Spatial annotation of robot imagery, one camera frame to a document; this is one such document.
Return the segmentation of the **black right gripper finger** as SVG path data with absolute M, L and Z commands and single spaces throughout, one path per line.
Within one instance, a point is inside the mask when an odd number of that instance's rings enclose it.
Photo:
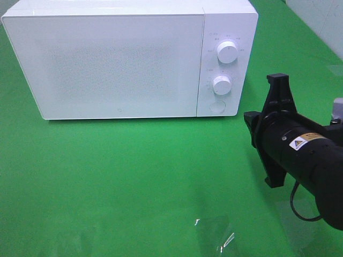
M 267 175 L 265 182 L 268 186 L 270 188 L 284 186 L 287 171 L 265 153 L 262 154 L 262 163 Z
M 270 90 L 267 95 L 268 103 L 294 104 L 289 85 L 289 75 L 283 73 L 267 75 Z

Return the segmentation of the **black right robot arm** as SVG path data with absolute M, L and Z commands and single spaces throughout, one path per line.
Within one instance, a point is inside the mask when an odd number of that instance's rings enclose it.
M 342 124 L 322 126 L 297 112 L 283 73 L 267 75 L 270 90 L 260 112 L 244 113 L 251 144 L 266 171 L 265 182 L 271 188 L 282 187 L 285 177 L 295 179 L 291 194 L 302 185 L 314 197 L 319 215 L 342 230 Z

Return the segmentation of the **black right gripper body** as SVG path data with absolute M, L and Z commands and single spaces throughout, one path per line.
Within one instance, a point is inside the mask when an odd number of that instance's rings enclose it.
M 251 135 L 251 144 L 257 149 L 262 161 L 271 159 L 262 144 L 266 129 L 279 117 L 288 113 L 297 113 L 293 101 L 266 101 L 261 112 L 244 112 L 243 119 Z

